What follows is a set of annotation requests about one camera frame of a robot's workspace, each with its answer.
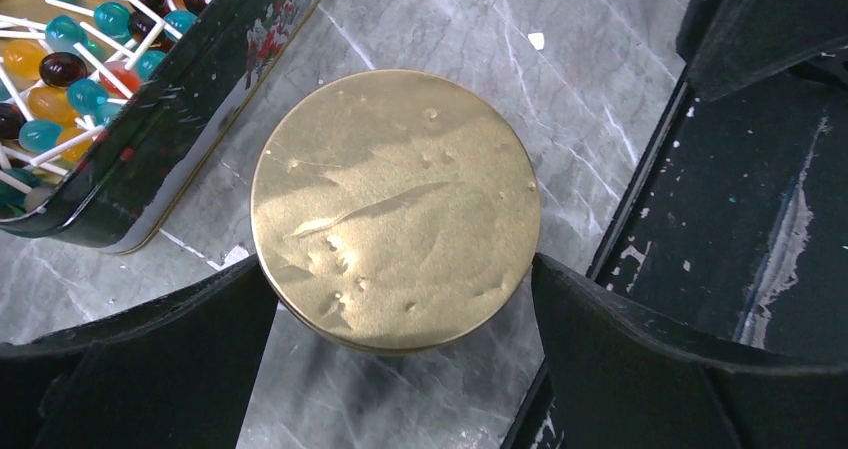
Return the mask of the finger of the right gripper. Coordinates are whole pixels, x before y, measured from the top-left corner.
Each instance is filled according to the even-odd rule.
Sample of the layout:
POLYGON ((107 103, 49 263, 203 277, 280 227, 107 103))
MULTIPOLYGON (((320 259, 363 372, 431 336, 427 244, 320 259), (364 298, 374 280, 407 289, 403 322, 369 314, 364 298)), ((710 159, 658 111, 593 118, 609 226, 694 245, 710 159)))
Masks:
POLYGON ((690 0, 676 51, 707 101, 784 71, 844 89, 847 0, 690 0))

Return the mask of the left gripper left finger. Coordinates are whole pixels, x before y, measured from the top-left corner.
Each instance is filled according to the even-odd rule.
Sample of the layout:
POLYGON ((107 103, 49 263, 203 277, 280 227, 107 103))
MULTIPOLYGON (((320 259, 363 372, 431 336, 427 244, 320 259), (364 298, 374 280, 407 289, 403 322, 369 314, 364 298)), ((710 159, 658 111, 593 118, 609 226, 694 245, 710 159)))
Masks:
POLYGON ((1 347, 5 448, 233 448, 277 310, 258 259, 1 347))

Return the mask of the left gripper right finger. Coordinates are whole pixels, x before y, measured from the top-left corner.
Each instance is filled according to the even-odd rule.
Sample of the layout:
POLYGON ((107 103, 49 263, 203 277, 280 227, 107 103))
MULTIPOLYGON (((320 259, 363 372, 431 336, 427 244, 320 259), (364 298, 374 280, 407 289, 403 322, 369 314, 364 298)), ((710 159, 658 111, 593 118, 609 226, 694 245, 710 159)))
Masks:
POLYGON ((697 331, 555 259, 533 303, 568 448, 843 448, 847 367, 697 331))

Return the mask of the gold round jar lid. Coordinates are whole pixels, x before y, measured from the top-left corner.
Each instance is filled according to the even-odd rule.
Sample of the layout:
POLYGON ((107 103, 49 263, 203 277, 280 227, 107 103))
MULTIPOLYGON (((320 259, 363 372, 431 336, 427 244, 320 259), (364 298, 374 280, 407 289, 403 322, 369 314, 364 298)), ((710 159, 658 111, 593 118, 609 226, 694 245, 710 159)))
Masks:
POLYGON ((283 305, 322 337, 400 355, 497 314, 537 248, 530 158, 488 102, 409 69, 317 88, 264 144, 254 246, 283 305))

